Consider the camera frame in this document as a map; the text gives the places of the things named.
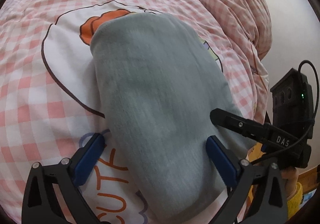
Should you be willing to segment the person's right hand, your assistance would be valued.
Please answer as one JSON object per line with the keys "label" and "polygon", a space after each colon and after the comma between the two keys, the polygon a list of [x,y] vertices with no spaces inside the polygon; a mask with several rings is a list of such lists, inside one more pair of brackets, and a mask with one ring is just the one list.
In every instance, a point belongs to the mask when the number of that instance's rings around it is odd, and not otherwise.
{"label": "person's right hand", "polygon": [[289,167],[281,171],[281,176],[285,185],[287,200],[291,199],[297,192],[297,182],[299,172],[294,167]]}

